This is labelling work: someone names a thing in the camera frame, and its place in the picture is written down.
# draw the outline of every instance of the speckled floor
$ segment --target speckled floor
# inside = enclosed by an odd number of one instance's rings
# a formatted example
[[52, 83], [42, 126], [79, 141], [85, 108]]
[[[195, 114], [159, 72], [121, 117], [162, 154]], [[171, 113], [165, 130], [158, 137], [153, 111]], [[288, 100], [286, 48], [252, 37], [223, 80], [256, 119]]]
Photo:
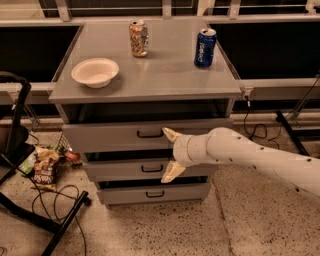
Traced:
[[[234, 129], [244, 133], [241, 125], [235, 125]], [[279, 127], [269, 127], [268, 137], [276, 136], [278, 132]], [[36, 136], [41, 144], [47, 144], [57, 142], [60, 133], [39, 132]], [[296, 152], [286, 131], [281, 132], [277, 142], [281, 149]], [[259, 140], [259, 143], [276, 146], [267, 140]], [[308, 142], [305, 146], [314, 155], [320, 152], [318, 142]], [[252, 168], [219, 166], [204, 202], [106, 208], [100, 204], [96, 187], [81, 168], [66, 168], [59, 172], [58, 189], [70, 184], [80, 191], [88, 191], [92, 200], [92, 205], [83, 206], [78, 214], [86, 238], [87, 255], [320, 255], [320, 204]], [[37, 195], [31, 186], [17, 173], [0, 186], [0, 191], [30, 210]], [[71, 187], [63, 192], [76, 195]], [[52, 216], [53, 200], [53, 194], [44, 195]], [[61, 217], [72, 206], [72, 200], [59, 197], [56, 205]], [[35, 209], [44, 215], [39, 201], [35, 203]], [[52, 237], [47, 231], [11, 216], [1, 207], [0, 223], [0, 247], [7, 248], [7, 255], [41, 255]], [[53, 255], [84, 255], [84, 250], [80, 229], [74, 221]]]

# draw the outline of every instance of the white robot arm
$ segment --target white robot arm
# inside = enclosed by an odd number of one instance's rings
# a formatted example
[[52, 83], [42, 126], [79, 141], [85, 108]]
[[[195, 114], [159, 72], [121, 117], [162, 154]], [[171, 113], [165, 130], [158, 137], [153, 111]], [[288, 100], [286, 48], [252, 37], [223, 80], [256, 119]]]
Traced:
[[161, 182], [171, 182], [186, 167], [206, 164], [240, 164], [280, 180], [301, 194], [320, 199], [320, 160], [258, 145], [243, 135], [216, 128], [204, 135], [184, 135], [163, 128], [174, 143], [173, 156]]

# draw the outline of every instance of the white bowl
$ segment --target white bowl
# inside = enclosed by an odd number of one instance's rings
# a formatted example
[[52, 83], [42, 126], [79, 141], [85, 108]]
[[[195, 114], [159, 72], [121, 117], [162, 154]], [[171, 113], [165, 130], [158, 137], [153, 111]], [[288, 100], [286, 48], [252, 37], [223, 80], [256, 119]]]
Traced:
[[101, 88], [108, 85], [119, 72], [119, 66], [113, 60], [94, 58], [76, 65], [71, 76], [81, 84], [91, 88]]

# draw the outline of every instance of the blue soda can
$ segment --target blue soda can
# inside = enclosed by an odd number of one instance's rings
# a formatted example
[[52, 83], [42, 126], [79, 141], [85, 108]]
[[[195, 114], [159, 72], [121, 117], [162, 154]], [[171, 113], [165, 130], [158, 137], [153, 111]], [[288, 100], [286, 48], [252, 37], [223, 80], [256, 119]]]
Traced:
[[217, 41], [217, 32], [211, 28], [203, 28], [197, 37], [196, 56], [194, 64], [204, 68], [211, 66], [213, 49]]

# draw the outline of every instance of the drawer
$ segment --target drawer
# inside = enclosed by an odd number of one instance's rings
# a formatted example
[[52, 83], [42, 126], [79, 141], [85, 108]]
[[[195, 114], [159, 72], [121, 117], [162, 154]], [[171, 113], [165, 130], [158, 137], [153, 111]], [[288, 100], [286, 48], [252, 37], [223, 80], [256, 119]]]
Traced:
[[202, 183], [125, 189], [114, 188], [100, 189], [97, 194], [100, 202], [105, 205], [204, 200], [209, 194], [210, 187], [210, 183]]
[[203, 134], [219, 126], [231, 127], [231, 119], [201, 119], [112, 124], [64, 125], [63, 133], [74, 152], [109, 152], [167, 149], [172, 143], [163, 127], [189, 134]]
[[[110, 180], [137, 180], [161, 178], [165, 173], [168, 159], [138, 159], [130, 161], [104, 161], [85, 163], [84, 169], [92, 182]], [[201, 164], [188, 167], [180, 176], [212, 176], [215, 165]]]

